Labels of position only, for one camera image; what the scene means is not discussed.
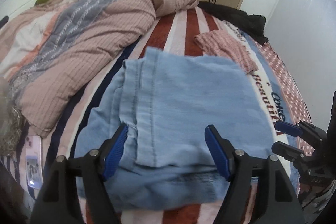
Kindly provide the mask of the pink smartphone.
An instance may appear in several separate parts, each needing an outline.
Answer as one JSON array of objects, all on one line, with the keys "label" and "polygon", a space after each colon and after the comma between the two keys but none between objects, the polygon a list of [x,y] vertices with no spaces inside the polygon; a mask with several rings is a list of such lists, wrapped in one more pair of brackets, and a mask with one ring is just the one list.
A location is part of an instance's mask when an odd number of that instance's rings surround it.
[{"label": "pink smartphone", "polygon": [[43,185],[42,140],[38,135],[26,137],[25,164],[27,184],[39,190]]}]

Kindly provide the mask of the pink striped quilt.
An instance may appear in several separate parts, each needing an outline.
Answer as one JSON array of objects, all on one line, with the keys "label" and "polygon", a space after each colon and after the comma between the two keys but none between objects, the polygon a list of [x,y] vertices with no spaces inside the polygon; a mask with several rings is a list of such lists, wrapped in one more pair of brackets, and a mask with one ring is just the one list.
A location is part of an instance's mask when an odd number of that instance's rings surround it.
[{"label": "pink striped quilt", "polygon": [[198,0],[49,0],[1,29],[1,74],[40,136],[69,100],[154,21]]}]

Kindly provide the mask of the black garment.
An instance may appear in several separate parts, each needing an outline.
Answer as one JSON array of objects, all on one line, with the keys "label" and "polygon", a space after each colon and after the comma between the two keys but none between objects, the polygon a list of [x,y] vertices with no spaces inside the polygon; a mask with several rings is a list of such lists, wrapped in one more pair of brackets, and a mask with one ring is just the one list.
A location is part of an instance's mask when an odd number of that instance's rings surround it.
[{"label": "black garment", "polygon": [[248,15],[245,11],[206,1],[200,1],[198,6],[206,13],[219,20],[225,20],[232,23],[234,26],[251,36],[260,45],[264,45],[268,42],[268,38],[264,36],[266,17],[256,14]]}]

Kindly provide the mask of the pink checked garment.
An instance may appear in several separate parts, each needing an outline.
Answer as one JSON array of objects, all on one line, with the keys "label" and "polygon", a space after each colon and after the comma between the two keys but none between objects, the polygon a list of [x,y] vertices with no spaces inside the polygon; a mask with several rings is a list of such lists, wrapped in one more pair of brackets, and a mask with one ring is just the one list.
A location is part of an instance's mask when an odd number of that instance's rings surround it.
[{"label": "pink checked garment", "polygon": [[246,74],[258,71],[258,66],[246,47],[226,30],[204,32],[195,36],[194,40],[205,54],[228,58],[238,64]]}]

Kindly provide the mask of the light blue denim pants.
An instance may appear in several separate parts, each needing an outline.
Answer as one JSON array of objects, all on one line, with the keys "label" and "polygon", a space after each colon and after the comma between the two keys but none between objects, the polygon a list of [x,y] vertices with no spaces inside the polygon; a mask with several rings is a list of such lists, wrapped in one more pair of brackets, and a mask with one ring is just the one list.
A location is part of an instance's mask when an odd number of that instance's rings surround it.
[{"label": "light blue denim pants", "polygon": [[169,210],[222,199],[228,183],[205,142],[212,124],[251,156],[270,154],[273,134],[252,84],[237,64],[149,47],[125,60],[78,135],[84,156],[128,126],[123,156],[106,191],[117,211]]}]

